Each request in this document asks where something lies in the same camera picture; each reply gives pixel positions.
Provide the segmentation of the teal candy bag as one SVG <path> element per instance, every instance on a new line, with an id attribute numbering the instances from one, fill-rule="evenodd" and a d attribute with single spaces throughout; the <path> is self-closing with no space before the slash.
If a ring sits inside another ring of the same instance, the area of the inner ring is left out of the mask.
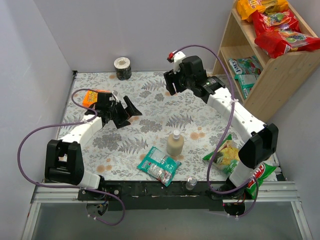
<path id="1" fill-rule="evenodd" d="M 137 169 L 147 173 L 168 187 L 181 164 L 180 161 L 173 159 L 153 146 L 137 166 Z"/>

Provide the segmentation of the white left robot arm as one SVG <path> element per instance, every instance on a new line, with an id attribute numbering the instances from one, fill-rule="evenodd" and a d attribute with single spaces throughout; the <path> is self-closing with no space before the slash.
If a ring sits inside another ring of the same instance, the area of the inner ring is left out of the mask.
<path id="1" fill-rule="evenodd" d="M 82 147 L 112 121 L 117 129 L 129 126 L 129 119 L 141 116 L 128 96 L 125 106 L 109 91 L 87 91 L 82 106 L 87 109 L 82 121 L 59 140 L 47 144 L 44 176 L 47 180 L 97 190 L 101 177 L 85 169 Z"/>

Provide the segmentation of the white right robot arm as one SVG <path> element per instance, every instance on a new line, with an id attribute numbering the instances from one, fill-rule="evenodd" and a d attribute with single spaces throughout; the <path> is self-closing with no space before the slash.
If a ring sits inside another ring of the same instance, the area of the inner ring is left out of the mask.
<path id="1" fill-rule="evenodd" d="M 241 136 L 243 146 L 239 150 L 239 163 L 219 190 L 211 189 L 217 195 L 231 195 L 243 190 L 251 181 L 260 164 L 273 155 L 277 148 L 278 127 L 265 124 L 251 114 L 234 93 L 230 92 L 217 77 L 207 76 L 202 60 L 196 56 L 185 56 L 181 51 L 171 52 L 167 60 L 173 69 L 164 73 L 166 89 L 171 95 L 190 90 L 208 106 L 214 108 L 227 120 L 227 127 L 233 127 Z"/>

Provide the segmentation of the teal Fox's bag back side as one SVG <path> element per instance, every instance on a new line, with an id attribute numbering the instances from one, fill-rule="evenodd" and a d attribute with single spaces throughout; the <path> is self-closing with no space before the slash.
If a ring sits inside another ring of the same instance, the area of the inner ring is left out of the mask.
<path id="1" fill-rule="evenodd" d="M 237 74 L 235 76 L 235 80 L 239 82 L 245 99 L 249 96 L 250 91 L 257 81 L 257 78 L 258 77 L 254 74 Z"/>

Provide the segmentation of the clear small bottle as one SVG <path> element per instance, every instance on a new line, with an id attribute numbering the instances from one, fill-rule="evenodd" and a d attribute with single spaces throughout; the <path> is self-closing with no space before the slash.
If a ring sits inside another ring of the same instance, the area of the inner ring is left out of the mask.
<path id="1" fill-rule="evenodd" d="M 185 183 L 185 188 L 188 190 L 188 191 L 191 191 L 195 188 L 196 184 L 197 184 L 198 180 L 196 177 L 194 176 L 189 176 L 186 180 L 186 183 Z"/>

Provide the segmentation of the beige pump soap bottle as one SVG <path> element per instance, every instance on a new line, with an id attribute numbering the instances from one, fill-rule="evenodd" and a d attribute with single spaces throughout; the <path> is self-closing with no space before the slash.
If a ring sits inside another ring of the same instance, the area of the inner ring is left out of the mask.
<path id="1" fill-rule="evenodd" d="M 166 151 L 170 156 L 178 156 L 182 153 L 184 146 L 184 137 L 179 130 L 174 130 L 172 134 L 168 136 Z"/>

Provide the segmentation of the red candy bag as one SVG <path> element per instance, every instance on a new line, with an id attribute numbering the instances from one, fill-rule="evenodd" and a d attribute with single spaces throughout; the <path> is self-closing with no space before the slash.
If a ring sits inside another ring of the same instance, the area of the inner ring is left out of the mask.
<path id="1" fill-rule="evenodd" d="M 301 32 L 299 21 L 290 9 L 271 13 L 255 11 L 251 16 L 256 36 L 275 30 Z"/>
<path id="2" fill-rule="evenodd" d="M 290 30 L 272 30 L 259 34 L 255 44 L 275 59 L 289 52 L 313 52 L 320 49 L 320 39 Z"/>

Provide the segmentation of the Fox's candy bag front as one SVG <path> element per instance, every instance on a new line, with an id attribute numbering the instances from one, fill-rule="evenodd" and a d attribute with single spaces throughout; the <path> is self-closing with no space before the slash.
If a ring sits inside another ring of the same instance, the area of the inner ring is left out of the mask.
<path id="1" fill-rule="evenodd" d="M 230 58 L 228 63 L 236 75 L 259 76 L 263 70 L 255 55 L 239 59 Z"/>

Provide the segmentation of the orange candy bag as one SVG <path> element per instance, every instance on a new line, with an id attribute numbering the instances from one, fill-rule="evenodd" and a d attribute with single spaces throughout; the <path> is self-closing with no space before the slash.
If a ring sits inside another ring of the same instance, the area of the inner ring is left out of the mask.
<path id="1" fill-rule="evenodd" d="M 274 13 L 286 11 L 289 9 L 287 0 L 238 0 L 236 10 L 243 21 L 251 22 L 252 14 L 255 11 L 259 13 Z"/>

